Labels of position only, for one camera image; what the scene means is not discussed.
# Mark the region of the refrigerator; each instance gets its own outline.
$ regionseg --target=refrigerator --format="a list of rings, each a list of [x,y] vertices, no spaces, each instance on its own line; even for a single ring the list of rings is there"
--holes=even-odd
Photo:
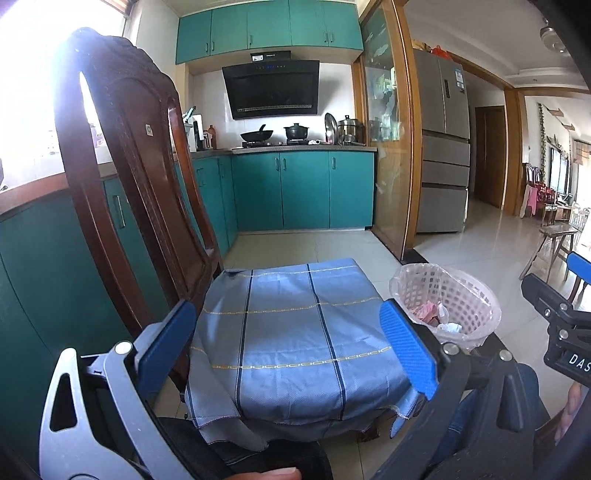
[[[417,233],[464,228],[470,177],[470,117],[462,66],[423,50],[417,63],[423,158]]]

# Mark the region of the brown bottle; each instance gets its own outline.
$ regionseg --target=brown bottle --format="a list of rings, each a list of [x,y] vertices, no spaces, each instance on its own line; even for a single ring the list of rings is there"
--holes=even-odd
[[[207,133],[212,138],[212,148],[214,150],[217,150],[217,134],[216,134],[216,129],[213,127],[213,125],[209,125],[209,128],[206,131],[207,131]]]

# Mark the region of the chair leg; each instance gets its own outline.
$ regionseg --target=chair leg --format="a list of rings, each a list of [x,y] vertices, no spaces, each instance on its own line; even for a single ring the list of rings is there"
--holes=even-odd
[[[573,248],[574,248],[574,234],[570,236],[570,248],[566,254],[567,257],[569,256],[569,253],[571,253],[573,251]],[[570,272],[570,270],[567,266],[566,271],[564,272],[564,280],[563,281],[566,281],[566,279],[569,277],[569,272]]]
[[[546,236],[542,235],[542,241],[538,245],[538,248],[535,249],[534,254],[530,258],[530,261],[527,262],[527,265],[523,269],[523,272],[521,272],[521,275],[519,275],[520,280],[523,280],[525,278],[525,276],[527,275],[527,272],[531,268],[531,264],[534,262],[535,258],[538,256],[538,253],[540,253],[540,250],[542,250],[542,247],[544,246],[545,241],[546,241]]]
[[[562,243],[564,242],[564,237],[560,239],[560,243],[558,244],[558,248],[556,248],[556,238],[552,239],[552,257],[550,258],[550,265],[548,265],[548,273],[546,274],[546,283],[550,281],[550,272],[552,271],[552,265],[558,256],[558,252],[560,251],[560,247],[562,247]]]
[[[579,287],[581,286],[581,277],[577,275],[577,278],[574,280],[573,291],[570,292],[569,303],[574,301],[574,298],[577,296],[577,292],[579,291]]]

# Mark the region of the range hood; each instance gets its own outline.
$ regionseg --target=range hood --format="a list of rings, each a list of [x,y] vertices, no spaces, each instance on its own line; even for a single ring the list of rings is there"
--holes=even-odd
[[[318,60],[258,61],[222,69],[232,118],[317,115]]]

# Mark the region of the red plastic bag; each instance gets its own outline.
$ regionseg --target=red plastic bag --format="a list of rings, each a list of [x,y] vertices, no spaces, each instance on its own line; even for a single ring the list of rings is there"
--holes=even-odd
[[[434,49],[432,49],[431,53],[433,55],[437,55],[438,57],[442,57],[447,60],[453,60],[452,56],[449,53],[447,53],[445,50],[443,50],[439,45],[437,47],[435,47]]]

